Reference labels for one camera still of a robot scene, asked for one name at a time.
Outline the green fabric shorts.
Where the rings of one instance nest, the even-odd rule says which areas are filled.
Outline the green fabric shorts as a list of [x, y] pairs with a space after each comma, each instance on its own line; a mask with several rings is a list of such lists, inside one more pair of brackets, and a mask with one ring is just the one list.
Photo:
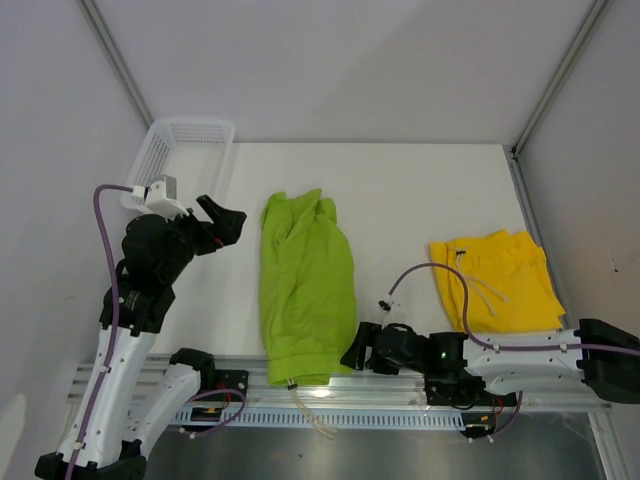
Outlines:
[[341, 359], [357, 330], [355, 267], [334, 201], [319, 188], [273, 194], [261, 216], [259, 326], [267, 378], [285, 388], [314, 430], [336, 431], [298, 390], [348, 372]]

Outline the yellow fabric shorts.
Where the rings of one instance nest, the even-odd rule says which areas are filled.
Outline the yellow fabric shorts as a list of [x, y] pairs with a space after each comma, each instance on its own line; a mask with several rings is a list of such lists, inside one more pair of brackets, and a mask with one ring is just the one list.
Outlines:
[[[434, 276], [441, 303], [456, 331], [464, 321], [474, 333], [533, 333], [559, 330], [565, 309], [556, 297], [547, 258], [526, 231], [500, 230], [485, 237], [459, 237], [425, 246], [429, 259], [446, 269]], [[468, 314], [463, 314], [464, 291]]]

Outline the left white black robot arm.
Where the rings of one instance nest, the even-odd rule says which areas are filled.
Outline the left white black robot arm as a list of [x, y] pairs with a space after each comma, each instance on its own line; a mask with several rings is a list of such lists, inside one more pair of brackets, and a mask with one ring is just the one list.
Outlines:
[[110, 261], [95, 362], [76, 418], [57, 450], [41, 456], [40, 479], [141, 479], [157, 440], [182, 406], [215, 394], [214, 357], [181, 348], [143, 404], [132, 407], [143, 364], [175, 300], [173, 285], [197, 256], [235, 244], [247, 216], [201, 195], [207, 214], [172, 207], [129, 222], [123, 257]]

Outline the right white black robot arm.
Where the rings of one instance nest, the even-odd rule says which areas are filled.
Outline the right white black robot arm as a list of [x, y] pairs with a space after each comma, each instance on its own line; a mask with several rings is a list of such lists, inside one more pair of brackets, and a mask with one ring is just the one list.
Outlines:
[[639, 339], [599, 319], [547, 334], [420, 335], [405, 324], [359, 325], [341, 358], [353, 370], [419, 374], [428, 404], [458, 409], [513, 406], [528, 391], [591, 391], [618, 404], [639, 401]]

